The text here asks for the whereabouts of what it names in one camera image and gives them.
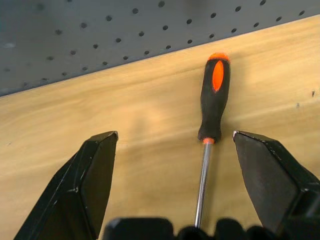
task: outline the metal shaft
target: metal shaft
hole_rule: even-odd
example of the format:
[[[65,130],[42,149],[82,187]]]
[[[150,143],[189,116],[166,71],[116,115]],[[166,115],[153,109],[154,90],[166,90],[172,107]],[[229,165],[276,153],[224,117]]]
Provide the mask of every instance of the metal shaft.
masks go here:
[[[197,227],[197,228],[200,228],[200,225],[201,225],[202,210],[203,210],[204,199],[205,199],[206,180],[207,180],[207,172],[208,172],[208,167],[209,167],[211,146],[212,146],[212,143],[204,144],[200,188],[199,188],[198,202],[196,205],[195,223],[194,223],[195,227]]]

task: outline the wooden surface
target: wooden surface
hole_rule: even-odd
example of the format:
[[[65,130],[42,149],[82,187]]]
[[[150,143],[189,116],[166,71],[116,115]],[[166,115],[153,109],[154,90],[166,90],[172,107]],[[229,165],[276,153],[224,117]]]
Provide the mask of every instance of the wooden surface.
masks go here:
[[[320,17],[228,38],[0,98],[0,236],[12,239],[53,174],[92,135],[119,141],[104,224],[162,216],[193,224],[203,146],[200,92],[214,52],[231,59],[223,140],[212,150],[203,228],[259,223],[233,130],[281,141],[320,177]]]

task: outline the screwdriver handle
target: screwdriver handle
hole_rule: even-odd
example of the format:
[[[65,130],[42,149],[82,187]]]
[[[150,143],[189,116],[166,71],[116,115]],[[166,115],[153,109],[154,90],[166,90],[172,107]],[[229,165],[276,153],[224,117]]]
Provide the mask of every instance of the screwdriver handle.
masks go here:
[[[223,53],[211,55],[206,62],[201,91],[202,123],[198,133],[201,141],[221,138],[221,117],[226,108],[230,85],[230,60]]]

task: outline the gray pegboard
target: gray pegboard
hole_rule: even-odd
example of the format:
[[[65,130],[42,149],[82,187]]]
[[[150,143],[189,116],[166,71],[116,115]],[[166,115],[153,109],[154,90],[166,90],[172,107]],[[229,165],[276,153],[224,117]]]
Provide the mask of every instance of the gray pegboard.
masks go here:
[[[0,96],[319,13],[319,0],[0,0]]]

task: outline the screwdriver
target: screwdriver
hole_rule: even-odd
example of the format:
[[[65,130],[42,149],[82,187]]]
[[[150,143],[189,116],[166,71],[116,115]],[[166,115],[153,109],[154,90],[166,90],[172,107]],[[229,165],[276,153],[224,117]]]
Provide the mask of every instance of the screwdriver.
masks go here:
[[[229,58],[223,53],[212,54],[205,65],[201,91],[202,123],[198,139],[204,144],[204,152],[194,223],[197,228],[201,226],[211,146],[221,139],[221,118],[228,100],[229,85]]]

